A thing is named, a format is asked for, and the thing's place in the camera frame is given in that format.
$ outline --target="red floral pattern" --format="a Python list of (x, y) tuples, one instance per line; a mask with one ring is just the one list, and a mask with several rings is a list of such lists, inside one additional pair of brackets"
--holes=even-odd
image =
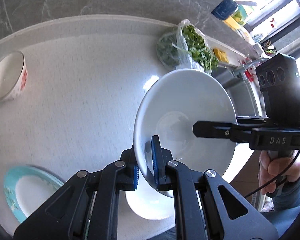
[(21, 91), (25, 88), (26, 86), (26, 81), (27, 81), (27, 77), (28, 77), (28, 72), (27, 70), (23, 73), (23, 76), (22, 76), (22, 82), (21, 82)]

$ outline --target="bowl rim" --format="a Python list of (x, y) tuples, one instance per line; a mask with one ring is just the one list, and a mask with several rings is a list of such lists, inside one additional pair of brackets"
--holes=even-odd
[(24, 70), (24, 68), (25, 68), (25, 55), (24, 55), (20, 50), (13, 50), (13, 51), (11, 51), (11, 53), (9, 53), (8, 55), (4, 56), (4, 57), (0, 60), (0, 64), (1, 64), (1, 62), (2, 62), (7, 56), (9, 56), (9, 55), (11, 55), (11, 54), (14, 54), (14, 53), (19, 53), (19, 54), (22, 55), (22, 58), (23, 58), (22, 69), (21, 69), (21, 71), (20, 71), (20, 74), (19, 74), (19, 76), (18, 76), (16, 82), (15, 82), (14, 85), (12, 86), (12, 88), (11, 88), (4, 96), (0, 97), (0, 101), (6, 99), (6, 98), (11, 94), (11, 92), (12, 92), (12, 91), (14, 90), (14, 88), (16, 87), (16, 85), (17, 85), (17, 83), (18, 83), (18, 81), (19, 81), (19, 79), (20, 79), (20, 76), (21, 76), (21, 74), (22, 74), (22, 72), (23, 72), (23, 70)]
[[(136, 160), (137, 160), (137, 163), (138, 163), (138, 166), (139, 166), (139, 169), (140, 169), (140, 172), (142, 173), (142, 175), (144, 176), (145, 180), (149, 183), (149, 185), (151, 187), (154, 187), (155, 185), (155, 182), (154, 182), (154, 176), (151, 172), (151, 170), (149, 169), (148, 165), (146, 164), (146, 174), (143, 173), (143, 168), (140, 167), (140, 163), (143, 163), (144, 161), (146, 160), (143, 160), (144, 157), (143, 156), (140, 156), (138, 153), (137, 153), (137, 143), (136, 143), (136, 138), (138, 138), (137, 136), (137, 131), (138, 131), (138, 128), (137, 127), (140, 127), (141, 125), (141, 122), (142, 122), (142, 118), (140, 118), (140, 112), (143, 111), (143, 108), (144, 108), (144, 105), (146, 104), (147, 102), (147, 94), (151, 93), (152, 90), (156, 89), (157, 86), (160, 86), (162, 81), (169, 78), (171, 75), (175, 75), (176, 73), (179, 73), (179, 72), (189, 72), (189, 71), (197, 71), (198, 74), (203, 74), (203, 75), (206, 75), (208, 78), (211, 78), (213, 80), (215, 80), (215, 82), (219, 83), (215, 78), (213, 78), (212, 76), (208, 75), (207, 73), (205, 72), (202, 72), (201, 70), (198, 70), (198, 69), (191, 69), (191, 68), (184, 68), (184, 69), (177, 69), (177, 70), (173, 70), (167, 74), (165, 74), (163, 77), (161, 77), (160, 79), (158, 79), (158, 81), (160, 80), (160, 82), (158, 83), (158, 81), (156, 81), (151, 87), (150, 89), (148, 90), (148, 92), (144, 95), (140, 105), (139, 105), (139, 108), (138, 108), (138, 111), (137, 111), (137, 115), (136, 115), (136, 119), (135, 119), (135, 123), (134, 123), (134, 130), (133, 130), (133, 147), (134, 147), (134, 152), (135, 152), (135, 156), (136, 156)], [(234, 117), (236, 118), (236, 113), (235, 113), (235, 109), (234, 109), (234, 106), (233, 106), (233, 103), (231, 101), (231, 98), (229, 97), (228, 93), (226, 92), (226, 90), (224, 89), (224, 87), (220, 84), (220, 87), (223, 89), (223, 91), (227, 94), (228, 98), (229, 98), (229, 101), (232, 105), (232, 109), (233, 109), (233, 113), (234, 113)], [(173, 195), (171, 195), (171, 193), (169, 191), (161, 191), (160, 192), (161, 194), (165, 195), (165, 196), (168, 196), (168, 197), (173, 197)]]

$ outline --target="stainless steel sink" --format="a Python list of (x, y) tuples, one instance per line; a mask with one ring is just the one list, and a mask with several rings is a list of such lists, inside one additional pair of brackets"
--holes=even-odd
[(254, 83), (235, 77), (227, 68), (219, 67), (211, 74), (227, 91), (237, 116), (260, 116), (260, 101)]

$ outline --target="marble wall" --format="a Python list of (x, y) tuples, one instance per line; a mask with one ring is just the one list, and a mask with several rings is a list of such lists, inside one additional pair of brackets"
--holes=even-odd
[(25, 27), (69, 16), (119, 14), (178, 24), (187, 18), (205, 34), (244, 54), (254, 50), (210, 12), (222, 0), (0, 0), (0, 39)]

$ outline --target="blue sleeve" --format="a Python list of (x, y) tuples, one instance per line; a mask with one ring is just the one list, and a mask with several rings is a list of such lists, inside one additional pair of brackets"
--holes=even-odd
[(300, 206), (300, 178), (296, 182), (286, 182), (280, 196), (273, 198), (275, 210), (285, 210)]

